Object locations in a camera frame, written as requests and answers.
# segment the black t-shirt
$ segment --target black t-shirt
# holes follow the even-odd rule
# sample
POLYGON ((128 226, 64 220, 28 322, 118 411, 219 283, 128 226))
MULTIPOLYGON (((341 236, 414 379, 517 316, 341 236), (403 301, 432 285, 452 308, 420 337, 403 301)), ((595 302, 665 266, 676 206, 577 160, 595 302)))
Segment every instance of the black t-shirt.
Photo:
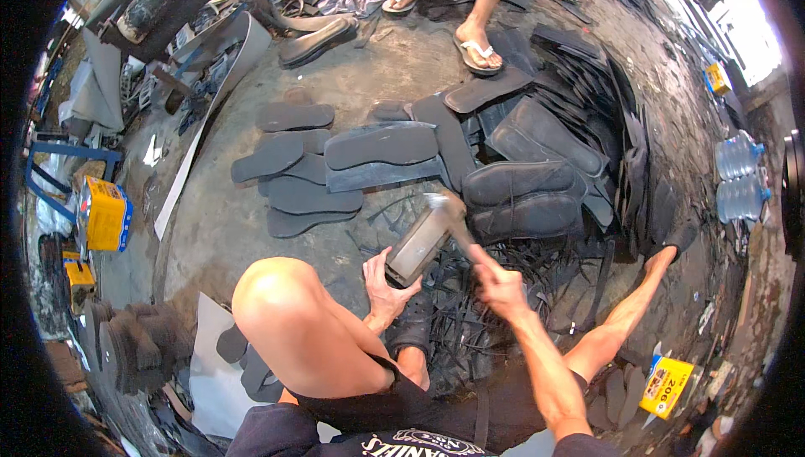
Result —
MULTIPOLYGON (((319 442, 316 420, 297 405, 277 403, 256 406, 247 412, 229 445, 228 457, 481 457, 494 455, 470 442, 417 429, 340 435, 319 442)), ((588 434, 562 438, 554 457, 619 455, 608 443, 588 434)))

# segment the knee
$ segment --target knee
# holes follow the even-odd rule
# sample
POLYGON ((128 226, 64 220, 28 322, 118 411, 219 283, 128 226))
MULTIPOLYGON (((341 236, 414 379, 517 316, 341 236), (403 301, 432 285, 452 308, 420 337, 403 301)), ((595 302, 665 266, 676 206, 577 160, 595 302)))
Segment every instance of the knee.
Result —
POLYGON ((311 281, 316 271, 295 258, 273 257, 255 261, 241 276, 232 297, 232 313, 244 334, 299 322, 316 305, 311 281))

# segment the hammer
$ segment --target hammer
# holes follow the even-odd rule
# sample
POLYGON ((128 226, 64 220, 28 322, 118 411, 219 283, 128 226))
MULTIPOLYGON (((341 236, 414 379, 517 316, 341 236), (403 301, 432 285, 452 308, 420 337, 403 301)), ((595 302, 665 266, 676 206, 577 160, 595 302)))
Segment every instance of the hammer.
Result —
POLYGON ((433 210, 432 214, 438 215, 441 224, 456 239, 459 249, 464 252, 469 261, 476 264, 481 263, 480 260, 475 259, 476 257, 469 249, 469 246, 476 244, 476 242, 464 222, 466 208, 464 202, 449 190, 442 190, 439 193, 425 193, 425 199, 428 201, 428 207, 433 210))

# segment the yellow box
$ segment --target yellow box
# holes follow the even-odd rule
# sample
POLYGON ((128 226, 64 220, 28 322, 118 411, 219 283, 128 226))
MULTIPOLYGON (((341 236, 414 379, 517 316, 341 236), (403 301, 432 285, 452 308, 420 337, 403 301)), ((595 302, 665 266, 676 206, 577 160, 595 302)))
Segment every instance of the yellow box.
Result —
POLYGON ((82 248, 124 251, 135 207, 118 185, 86 176, 78 202, 82 248))
POLYGON ((718 96, 722 96, 732 90, 730 77, 727 76, 727 71, 721 65, 721 62, 714 62, 704 70, 704 82, 707 83, 707 88, 718 96))
POLYGON ((65 261, 65 270, 70 284, 70 310, 79 315, 87 298, 95 294, 95 278, 89 265, 80 261, 65 261))
POLYGON ((654 356, 640 407, 663 420, 667 419, 679 402, 693 368, 694 365, 690 363, 654 356))

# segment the hand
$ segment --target hand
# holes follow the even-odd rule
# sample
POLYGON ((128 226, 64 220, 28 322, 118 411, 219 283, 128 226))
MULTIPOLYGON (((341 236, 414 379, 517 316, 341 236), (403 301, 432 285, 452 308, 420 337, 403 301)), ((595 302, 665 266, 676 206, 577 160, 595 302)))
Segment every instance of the hand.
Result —
POLYGON ((390 287, 386 283, 386 256, 391 248, 385 248, 375 257, 363 264, 363 278, 366 280, 366 291, 369 294, 369 315, 364 322, 373 322, 375 326, 386 329, 395 317, 400 315, 410 297, 422 289, 422 277, 404 290, 390 287))
POLYGON ((501 318, 510 321, 522 311, 529 311, 522 291, 522 275, 506 270, 478 244, 469 247, 472 260, 477 261, 475 273, 480 281, 478 298, 501 318))

